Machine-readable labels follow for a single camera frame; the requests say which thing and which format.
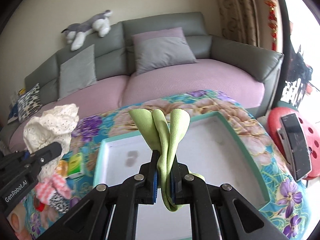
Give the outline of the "beige patterned curtain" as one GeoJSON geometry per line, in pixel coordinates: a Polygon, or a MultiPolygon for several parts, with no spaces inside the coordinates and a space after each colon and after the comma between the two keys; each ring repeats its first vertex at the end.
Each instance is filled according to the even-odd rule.
{"type": "Polygon", "coordinates": [[[259,46],[259,24],[255,0],[217,0],[222,36],[228,40],[259,46]]]}

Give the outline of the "grey white plush dog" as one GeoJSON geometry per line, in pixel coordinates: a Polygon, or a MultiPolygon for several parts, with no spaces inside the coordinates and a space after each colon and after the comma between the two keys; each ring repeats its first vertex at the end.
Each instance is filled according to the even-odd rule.
{"type": "Polygon", "coordinates": [[[112,14],[112,10],[105,10],[85,22],[70,24],[61,31],[66,37],[67,44],[71,45],[71,51],[80,49],[84,45],[87,35],[97,32],[99,37],[106,36],[111,30],[110,17],[112,14]]]}

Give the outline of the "red plastic stool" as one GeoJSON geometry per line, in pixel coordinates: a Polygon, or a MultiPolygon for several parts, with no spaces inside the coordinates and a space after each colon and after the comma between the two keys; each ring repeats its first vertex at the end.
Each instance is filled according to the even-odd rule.
{"type": "Polygon", "coordinates": [[[295,181],[319,177],[319,133],[313,124],[291,108],[276,107],[267,126],[295,181]]]}

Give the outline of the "black white patterned cushion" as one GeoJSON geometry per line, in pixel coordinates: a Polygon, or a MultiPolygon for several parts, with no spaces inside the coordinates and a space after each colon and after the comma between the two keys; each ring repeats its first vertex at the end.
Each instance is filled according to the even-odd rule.
{"type": "Polygon", "coordinates": [[[42,108],[39,83],[18,99],[17,107],[20,124],[42,108]]]}

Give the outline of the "pink sofa seat cover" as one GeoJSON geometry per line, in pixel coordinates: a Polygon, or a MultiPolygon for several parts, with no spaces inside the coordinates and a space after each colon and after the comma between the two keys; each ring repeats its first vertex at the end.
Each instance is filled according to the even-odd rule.
{"type": "Polygon", "coordinates": [[[78,106],[78,115],[82,119],[123,106],[197,90],[224,92],[246,109],[250,109],[261,105],[265,87],[235,66],[212,59],[199,59],[194,64],[100,80],[60,101],[44,105],[35,116],[41,116],[42,112],[55,106],[74,103],[78,106]]]}

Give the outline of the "green tissue pack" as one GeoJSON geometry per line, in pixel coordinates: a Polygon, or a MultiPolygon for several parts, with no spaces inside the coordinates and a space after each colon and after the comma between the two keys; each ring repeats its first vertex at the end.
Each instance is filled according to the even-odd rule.
{"type": "Polygon", "coordinates": [[[84,169],[83,154],[80,152],[75,155],[72,155],[68,161],[68,170],[67,170],[68,178],[75,179],[83,176],[84,174],[85,174],[85,169],[84,169]]]}

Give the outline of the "green microfiber cloth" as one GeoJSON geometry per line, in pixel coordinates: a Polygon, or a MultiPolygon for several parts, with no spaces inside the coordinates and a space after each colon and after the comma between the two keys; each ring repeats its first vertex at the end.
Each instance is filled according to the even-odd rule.
{"type": "Polygon", "coordinates": [[[170,122],[167,122],[160,109],[153,111],[132,109],[129,115],[149,148],[160,153],[157,171],[159,172],[162,200],[169,211],[176,212],[182,205],[174,204],[170,194],[170,172],[178,145],[188,130],[190,115],[183,109],[173,109],[170,112],[170,122]]]}

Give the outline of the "red tape roll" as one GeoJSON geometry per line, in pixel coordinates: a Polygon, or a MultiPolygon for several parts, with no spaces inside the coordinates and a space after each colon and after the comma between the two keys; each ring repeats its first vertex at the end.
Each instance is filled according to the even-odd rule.
{"type": "Polygon", "coordinates": [[[34,201],[34,207],[37,211],[42,212],[44,210],[44,208],[46,207],[46,205],[42,202],[34,201]]]}

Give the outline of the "floral blue blanket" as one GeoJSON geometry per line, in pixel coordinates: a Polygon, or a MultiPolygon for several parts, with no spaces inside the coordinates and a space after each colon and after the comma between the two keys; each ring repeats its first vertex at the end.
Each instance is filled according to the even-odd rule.
{"type": "MultiPolygon", "coordinates": [[[[129,111],[139,108],[150,111],[160,109],[166,119],[170,119],[173,109],[183,109],[190,116],[219,112],[244,143],[266,183],[271,201],[262,208],[261,213],[287,238],[303,237],[311,217],[305,186],[294,181],[284,157],[261,124],[239,103],[213,90],[167,96],[79,118],[72,132],[69,152],[63,155],[63,159],[68,159],[76,152],[84,154],[84,177],[67,179],[72,196],[83,198],[92,189],[93,171],[102,140],[137,130],[129,111]]],[[[28,150],[23,140],[23,129],[28,121],[12,136],[10,148],[13,151],[28,150]]]]}

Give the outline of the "grey and lilac cushion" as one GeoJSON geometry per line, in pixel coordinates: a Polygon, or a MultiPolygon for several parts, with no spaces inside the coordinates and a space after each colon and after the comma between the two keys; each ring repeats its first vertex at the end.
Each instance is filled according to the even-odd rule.
{"type": "Polygon", "coordinates": [[[135,34],[132,40],[137,75],[197,62],[181,27],[135,34]]]}

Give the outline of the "grey velvet cushion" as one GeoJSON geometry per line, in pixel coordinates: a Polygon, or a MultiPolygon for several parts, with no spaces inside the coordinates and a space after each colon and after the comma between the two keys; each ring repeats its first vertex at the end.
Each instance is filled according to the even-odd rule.
{"type": "Polygon", "coordinates": [[[96,83],[94,45],[91,45],[61,64],[59,100],[96,83]]]}

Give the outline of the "leopard print scrunchie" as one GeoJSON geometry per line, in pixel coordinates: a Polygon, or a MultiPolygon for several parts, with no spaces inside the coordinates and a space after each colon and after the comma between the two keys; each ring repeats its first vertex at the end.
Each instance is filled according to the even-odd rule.
{"type": "Polygon", "coordinates": [[[68,202],[59,193],[54,193],[49,199],[49,206],[60,213],[67,213],[69,210],[68,202]]]}

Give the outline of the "pink white chevron towel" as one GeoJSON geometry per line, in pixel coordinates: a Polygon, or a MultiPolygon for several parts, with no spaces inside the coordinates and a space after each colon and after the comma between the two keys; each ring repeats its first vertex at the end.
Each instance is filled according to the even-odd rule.
{"type": "Polygon", "coordinates": [[[71,198],[71,189],[67,185],[67,180],[59,174],[53,174],[51,177],[44,178],[35,186],[37,199],[43,204],[49,205],[50,200],[55,196],[63,199],[71,198]]]}

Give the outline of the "grey sofa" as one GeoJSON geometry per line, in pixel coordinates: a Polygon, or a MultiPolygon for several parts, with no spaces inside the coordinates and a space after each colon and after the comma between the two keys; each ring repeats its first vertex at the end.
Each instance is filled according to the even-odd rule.
{"type": "MultiPolygon", "coordinates": [[[[133,35],[176,27],[183,29],[197,62],[199,59],[212,59],[230,64],[262,83],[265,92],[261,105],[245,109],[256,118],[266,114],[274,99],[283,56],[275,51],[209,35],[200,12],[164,14],[121,21],[112,25],[110,32],[103,38],[96,34],[89,35],[84,45],[94,45],[97,82],[109,77],[136,74],[133,35]]],[[[25,77],[26,89],[40,84],[42,106],[59,101],[60,66],[74,56],[75,52],[66,46],[25,77]]]]}

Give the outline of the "cream lace cloth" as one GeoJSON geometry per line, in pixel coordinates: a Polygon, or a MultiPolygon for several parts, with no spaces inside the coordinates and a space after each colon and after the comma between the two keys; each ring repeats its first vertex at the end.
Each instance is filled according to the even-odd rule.
{"type": "Polygon", "coordinates": [[[53,142],[58,142],[62,151],[57,158],[41,168],[37,176],[40,182],[54,174],[59,161],[69,152],[72,132],[79,122],[79,107],[72,103],[55,106],[44,111],[40,117],[32,117],[23,129],[23,140],[30,153],[34,153],[53,142]]]}

